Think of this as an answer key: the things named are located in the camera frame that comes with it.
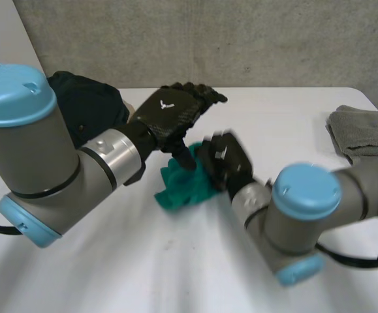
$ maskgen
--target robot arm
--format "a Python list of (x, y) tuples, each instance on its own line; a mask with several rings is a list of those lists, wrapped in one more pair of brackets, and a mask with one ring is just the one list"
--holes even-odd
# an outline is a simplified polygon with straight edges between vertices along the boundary
[(45, 76), (0, 65), (0, 176), (11, 193), (0, 212), (36, 245), (60, 238), (118, 186), (138, 181), (154, 150), (181, 166), (196, 163), (183, 137), (212, 104), (227, 99), (205, 85), (162, 87), (128, 125), (75, 150)]
[[(293, 285), (323, 268), (317, 243), (322, 232), (378, 216), (378, 159), (330, 173), (313, 164), (293, 164), (272, 190), (253, 178), (251, 164), (231, 134), (206, 140), (198, 156), (216, 186), (227, 189), (232, 210), (283, 285)], [(365, 268), (377, 260), (360, 260)]]

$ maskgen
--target gray wall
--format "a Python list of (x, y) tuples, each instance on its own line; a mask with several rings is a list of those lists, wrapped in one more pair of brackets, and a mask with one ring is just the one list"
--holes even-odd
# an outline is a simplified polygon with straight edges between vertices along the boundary
[(14, 0), (47, 74), (348, 86), (378, 107), (378, 0)]

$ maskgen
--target gray towel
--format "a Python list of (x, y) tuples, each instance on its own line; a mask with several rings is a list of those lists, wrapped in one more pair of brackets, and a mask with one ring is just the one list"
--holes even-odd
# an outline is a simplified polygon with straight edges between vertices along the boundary
[(378, 157), (378, 111), (340, 106), (328, 118), (327, 129), (352, 164)]

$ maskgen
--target table surface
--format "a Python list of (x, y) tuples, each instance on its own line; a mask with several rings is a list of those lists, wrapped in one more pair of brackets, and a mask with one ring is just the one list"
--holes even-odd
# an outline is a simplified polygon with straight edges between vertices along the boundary
[[(154, 89), (122, 89), (138, 106)], [(292, 162), (348, 166), (336, 155), (325, 119), (338, 106), (375, 110), (349, 88), (218, 88), (228, 96), (190, 130), (186, 142), (233, 129), (255, 175), (275, 179)], [(165, 213), (154, 153), (143, 179), (121, 187), (64, 238), (39, 249), (0, 235), (0, 313), (52, 312), (378, 312), (378, 271), (326, 260), (316, 277), (279, 286), (237, 225), (225, 195)], [(0, 198), (7, 192), (0, 179)], [(0, 215), (0, 224), (8, 224)], [(360, 256), (378, 255), (378, 219), (323, 234), (323, 243)]]

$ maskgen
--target blue end cap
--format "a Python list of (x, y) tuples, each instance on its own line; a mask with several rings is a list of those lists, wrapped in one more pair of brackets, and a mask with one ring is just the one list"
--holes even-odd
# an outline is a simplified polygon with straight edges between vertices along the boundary
[(273, 201), (286, 215), (297, 220), (318, 220), (335, 211), (341, 201), (336, 176), (311, 164), (284, 168), (273, 187)]
[(8, 196), (0, 200), (0, 213), (37, 246), (46, 248), (62, 236), (43, 224)]
[(314, 254), (278, 271), (276, 278), (283, 286), (292, 286), (317, 274), (323, 267), (324, 260)]
[(0, 64), (0, 127), (34, 123), (57, 105), (45, 75), (34, 67)]

